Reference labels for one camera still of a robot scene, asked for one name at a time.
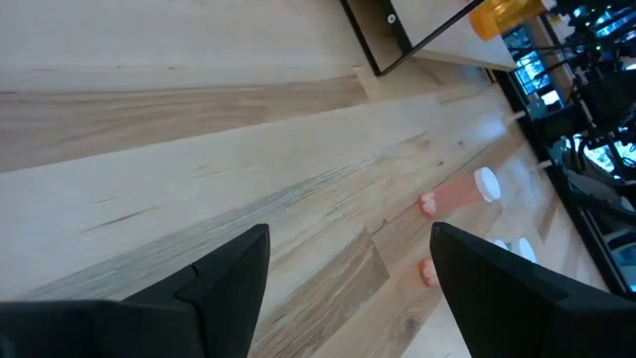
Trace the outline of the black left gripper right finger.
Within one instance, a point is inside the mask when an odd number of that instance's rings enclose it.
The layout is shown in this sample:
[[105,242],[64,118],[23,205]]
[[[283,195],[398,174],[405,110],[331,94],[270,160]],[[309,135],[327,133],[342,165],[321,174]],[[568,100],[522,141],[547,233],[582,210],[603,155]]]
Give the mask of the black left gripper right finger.
[[474,357],[633,357],[635,304],[444,222],[430,253]]

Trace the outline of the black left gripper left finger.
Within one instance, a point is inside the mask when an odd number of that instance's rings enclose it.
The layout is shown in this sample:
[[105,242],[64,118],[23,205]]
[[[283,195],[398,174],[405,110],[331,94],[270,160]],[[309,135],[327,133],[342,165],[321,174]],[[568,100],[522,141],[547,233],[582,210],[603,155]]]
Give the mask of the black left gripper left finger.
[[166,341],[170,357],[245,357],[262,305],[269,258],[269,226],[257,224],[125,300],[185,311],[189,327]]

